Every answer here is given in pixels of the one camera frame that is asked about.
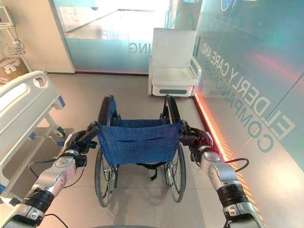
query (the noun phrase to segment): blue wheelchair seat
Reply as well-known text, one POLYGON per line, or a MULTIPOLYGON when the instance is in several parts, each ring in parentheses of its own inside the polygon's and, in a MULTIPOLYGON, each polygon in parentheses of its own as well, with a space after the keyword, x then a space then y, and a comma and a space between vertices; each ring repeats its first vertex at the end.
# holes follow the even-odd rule
POLYGON ((121 120, 100 126, 98 140, 110 165, 172 161, 179 145, 181 123, 121 120))

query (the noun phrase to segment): hospital bed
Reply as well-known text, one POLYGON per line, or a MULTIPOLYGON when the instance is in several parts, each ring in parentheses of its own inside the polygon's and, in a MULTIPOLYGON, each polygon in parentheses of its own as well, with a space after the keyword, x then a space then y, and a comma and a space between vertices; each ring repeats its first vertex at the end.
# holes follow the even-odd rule
POLYGON ((63 98, 41 71, 30 72, 0 87, 0 197, 3 201, 19 199, 10 191, 46 137, 51 132, 65 136, 49 114, 52 108, 64 106, 63 98), (26 140, 35 138, 33 132, 43 119, 49 124, 44 137, 35 139, 33 150, 8 179, 3 169, 26 140))

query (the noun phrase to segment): cardboard box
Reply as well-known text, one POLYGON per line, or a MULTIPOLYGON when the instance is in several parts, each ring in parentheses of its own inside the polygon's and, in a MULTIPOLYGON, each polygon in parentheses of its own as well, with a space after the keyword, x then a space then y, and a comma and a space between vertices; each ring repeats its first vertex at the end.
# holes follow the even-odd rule
POLYGON ((0 62, 0 84, 6 84, 28 72, 21 58, 3 60, 0 62))

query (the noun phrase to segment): wheelchair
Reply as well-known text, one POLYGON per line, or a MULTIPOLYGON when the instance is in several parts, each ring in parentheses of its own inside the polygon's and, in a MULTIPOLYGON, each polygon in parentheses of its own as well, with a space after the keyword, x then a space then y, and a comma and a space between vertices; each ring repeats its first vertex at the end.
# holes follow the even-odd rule
POLYGON ((166 95, 160 118, 155 120, 123 120, 113 95, 106 96, 98 123, 95 192, 102 207, 110 203, 119 166, 129 163, 155 170, 151 180, 162 166, 174 201, 181 202, 186 187, 185 159, 179 141, 183 123, 173 96, 166 95))

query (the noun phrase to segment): white chair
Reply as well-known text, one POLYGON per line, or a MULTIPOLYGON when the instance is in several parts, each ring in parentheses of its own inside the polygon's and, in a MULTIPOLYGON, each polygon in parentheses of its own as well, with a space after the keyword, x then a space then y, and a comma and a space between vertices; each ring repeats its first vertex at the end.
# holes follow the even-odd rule
POLYGON ((194 96, 201 68, 192 56, 195 31, 155 28, 149 59, 149 95, 194 96))

